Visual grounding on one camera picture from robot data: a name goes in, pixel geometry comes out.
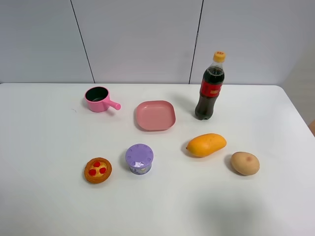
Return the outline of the yellow mango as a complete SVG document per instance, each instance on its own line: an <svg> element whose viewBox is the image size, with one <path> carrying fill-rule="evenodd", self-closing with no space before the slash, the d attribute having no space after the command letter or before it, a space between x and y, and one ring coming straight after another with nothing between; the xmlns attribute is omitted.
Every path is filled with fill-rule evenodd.
<svg viewBox="0 0 315 236"><path fill-rule="evenodd" d="M226 139L215 133L197 136L190 140L186 150L195 157L206 157L226 146Z"/></svg>

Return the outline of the pink square plate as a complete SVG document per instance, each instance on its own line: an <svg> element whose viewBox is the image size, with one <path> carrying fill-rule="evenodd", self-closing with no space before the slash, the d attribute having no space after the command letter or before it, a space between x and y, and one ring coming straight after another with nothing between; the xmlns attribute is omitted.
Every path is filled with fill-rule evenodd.
<svg viewBox="0 0 315 236"><path fill-rule="evenodd" d="M145 101L136 107L135 121L144 131L165 131L176 122L175 110L168 101Z"/></svg>

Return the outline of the purple lidded cup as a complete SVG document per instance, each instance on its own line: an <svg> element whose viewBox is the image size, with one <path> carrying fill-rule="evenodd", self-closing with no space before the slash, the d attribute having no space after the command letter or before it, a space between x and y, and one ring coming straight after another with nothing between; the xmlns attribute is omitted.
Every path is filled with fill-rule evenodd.
<svg viewBox="0 0 315 236"><path fill-rule="evenodd" d="M136 175L146 174L152 167L153 159L152 149L145 144L134 144L125 154L130 171Z"/></svg>

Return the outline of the pink toy saucepan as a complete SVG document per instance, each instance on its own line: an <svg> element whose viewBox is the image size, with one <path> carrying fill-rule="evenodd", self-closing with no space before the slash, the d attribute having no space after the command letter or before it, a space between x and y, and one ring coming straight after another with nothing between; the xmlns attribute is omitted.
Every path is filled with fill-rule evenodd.
<svg viewBox="0 0 315 236"><path fill-rule="evenodd" d="M120 110L121 105L110 99L109 90L105 87L94 87L86 91L84 98L88 108L95 113L107 111L110 107Z"/></svg>

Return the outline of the cola bottle yellow cap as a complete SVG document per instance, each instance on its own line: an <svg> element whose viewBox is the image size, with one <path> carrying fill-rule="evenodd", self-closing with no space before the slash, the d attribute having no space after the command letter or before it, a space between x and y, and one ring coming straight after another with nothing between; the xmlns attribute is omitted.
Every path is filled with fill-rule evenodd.
<svg viewBox="0 0 315 236"><path fill-rule="evenodd" d="M214 112L214 105L224 82L225 73L223 63L226 54L216 51L212 64L205 70L199 92L199 100L195 108L195 116L198 120L208 120Z"/></svg>

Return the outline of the toy fruit tart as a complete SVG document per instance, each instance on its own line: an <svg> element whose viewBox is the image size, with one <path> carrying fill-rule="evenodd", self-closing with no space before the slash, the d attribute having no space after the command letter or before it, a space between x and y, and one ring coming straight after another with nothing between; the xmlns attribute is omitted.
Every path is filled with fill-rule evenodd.
<svg viewBox="0 0 315 236"><path fill-rule="evenodd" d="M91 159L84 168L84 177L87 182L92 184L99 184L106 181L111 173L111 163L101 157Z"/></svg>

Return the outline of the brown potato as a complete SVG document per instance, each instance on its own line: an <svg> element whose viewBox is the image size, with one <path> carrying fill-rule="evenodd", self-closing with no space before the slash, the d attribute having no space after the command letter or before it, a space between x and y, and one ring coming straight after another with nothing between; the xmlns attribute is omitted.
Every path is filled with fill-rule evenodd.
<svg viewBox="0 0 315 236"><path fill-rule="evenodd" d="M260 162L256 156L248 152L236 152L231 156L232 167L244 176L256 174L260 169Z"/></svg>

